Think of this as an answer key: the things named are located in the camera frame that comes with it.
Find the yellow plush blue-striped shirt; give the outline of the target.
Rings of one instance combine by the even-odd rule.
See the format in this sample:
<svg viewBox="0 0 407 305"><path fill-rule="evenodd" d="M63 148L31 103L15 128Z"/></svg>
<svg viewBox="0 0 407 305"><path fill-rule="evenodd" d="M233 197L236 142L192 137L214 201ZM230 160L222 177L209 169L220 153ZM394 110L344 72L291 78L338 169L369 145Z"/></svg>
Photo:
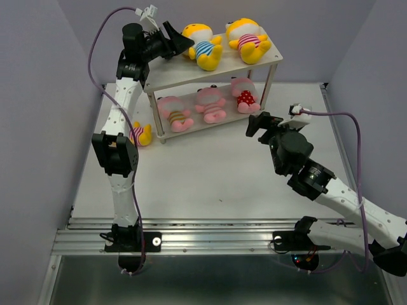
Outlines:
<svg viewBox="0 0 407 305"><path fill-rule="evenodd" d="M223 54L222 37L214 36L208 25L198 23L187 25L182 35L194 41L183 55L194 60L202 70L215 71Z"/></svg>

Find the pink plush red polka-dot dress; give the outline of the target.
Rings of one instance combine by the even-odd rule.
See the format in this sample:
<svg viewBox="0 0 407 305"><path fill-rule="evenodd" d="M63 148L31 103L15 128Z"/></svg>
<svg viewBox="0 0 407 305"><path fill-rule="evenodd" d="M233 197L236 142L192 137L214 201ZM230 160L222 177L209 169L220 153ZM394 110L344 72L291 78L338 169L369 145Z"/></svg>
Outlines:
<svg viewBox="0 0 407 305"><path fill-rule="evenodd" d="M252 114L261 109L258 92L249 78L231 78L231 94L237 100L237 111Z"/></svg>

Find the pink plush pink-striped shirt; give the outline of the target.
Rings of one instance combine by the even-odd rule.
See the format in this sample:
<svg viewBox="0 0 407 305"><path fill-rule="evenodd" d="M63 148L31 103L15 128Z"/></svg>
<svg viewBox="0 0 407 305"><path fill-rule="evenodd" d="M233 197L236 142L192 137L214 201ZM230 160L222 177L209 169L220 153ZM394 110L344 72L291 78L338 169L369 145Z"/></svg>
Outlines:
<svg viewBox="0 0 407 305"><path fill-rule="evenodd" d="M197 91L195 110L203 114L203 120L207 124L220 123L226 119L226 111L223 109L225 103L219 88L211 85Z"/></svg>

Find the pink plush orange-striped shirt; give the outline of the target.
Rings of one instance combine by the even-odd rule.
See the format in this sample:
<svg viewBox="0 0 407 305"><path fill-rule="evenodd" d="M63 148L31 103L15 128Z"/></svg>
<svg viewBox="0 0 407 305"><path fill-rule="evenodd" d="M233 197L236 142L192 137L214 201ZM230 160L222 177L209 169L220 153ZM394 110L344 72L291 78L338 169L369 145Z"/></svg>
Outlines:
<svg viewBox="0 0 407 305"><path fill-rule="evenodd" d="M160 97L157 106L160 116L169 122L172 132L181 133L194 125L190 110L179 97Z"/></svg>

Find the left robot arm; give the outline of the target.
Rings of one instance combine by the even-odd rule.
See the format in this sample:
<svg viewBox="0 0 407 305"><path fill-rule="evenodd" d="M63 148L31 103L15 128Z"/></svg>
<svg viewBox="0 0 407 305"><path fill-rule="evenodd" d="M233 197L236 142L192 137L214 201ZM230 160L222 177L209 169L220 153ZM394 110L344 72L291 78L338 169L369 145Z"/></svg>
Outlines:
<svg viewBox="0 0 407 305"><path fill-rule="evenodd" d="M150 61L180 55L193 41L169 22L149 34L140 24L127 24L122 33L124 49L118 60L116 91L110 97L113 105L101 131L92 135L97 160L111 185L114 206L111 230L101 237L106 241L106 252L159 252L162 234L144 232L135 198L139 152L130 117L146 84Z"/></svg>

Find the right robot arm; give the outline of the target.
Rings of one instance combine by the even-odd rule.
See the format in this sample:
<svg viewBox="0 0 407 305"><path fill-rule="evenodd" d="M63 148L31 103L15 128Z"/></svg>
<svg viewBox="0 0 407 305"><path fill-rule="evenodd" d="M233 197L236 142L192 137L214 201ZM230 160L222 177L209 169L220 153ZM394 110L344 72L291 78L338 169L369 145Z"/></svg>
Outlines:
<svg viewBox="0 0 407 305"><path fill-rule="evenodd" d="M264 129L258 139L270 148L277 175L289 177L288 186L297 194L339 213L353 227L328 224L304 216L292 231L273 234L269 243L278 254L306 251L293 255L298 269L314 271L321 250L345 250L363 255L382 270L399 277L406 276L406 219L398 217L352 190L331 170L311 159L314 149L301 129L309 124L312 112L292 110L289 119L268 112L249 117L248 137Z"/></svg>

